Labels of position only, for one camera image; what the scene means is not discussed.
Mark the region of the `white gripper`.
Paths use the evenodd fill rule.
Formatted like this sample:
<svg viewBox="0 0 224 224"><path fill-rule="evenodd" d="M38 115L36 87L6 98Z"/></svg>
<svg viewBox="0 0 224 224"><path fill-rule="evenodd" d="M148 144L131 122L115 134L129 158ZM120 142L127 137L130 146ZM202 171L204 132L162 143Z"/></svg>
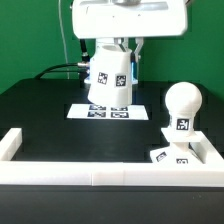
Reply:
<svg viewBox="0 0 224 224"><path fill-rule="evenodd" d="M136 37L135 61L143 37L177 36L187 29L185 0L74 0L73 32L79 39L115 38L117 51L128 50Z"/></svg>

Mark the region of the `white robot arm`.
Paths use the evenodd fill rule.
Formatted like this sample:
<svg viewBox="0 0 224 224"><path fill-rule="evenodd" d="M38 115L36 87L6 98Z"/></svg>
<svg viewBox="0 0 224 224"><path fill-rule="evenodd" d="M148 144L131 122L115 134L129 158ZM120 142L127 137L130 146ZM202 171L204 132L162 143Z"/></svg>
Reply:
<svg viewBox="0 0 224 224"><path fill-rule="evenodd" d="M139 50L130 50L134 38L137 48L145 37L178 36L187 29L185 0L74 0L74 34L94 39L96 50L90 59L93 90L109 93L127 91L131 84L131 61Z"/></svg>

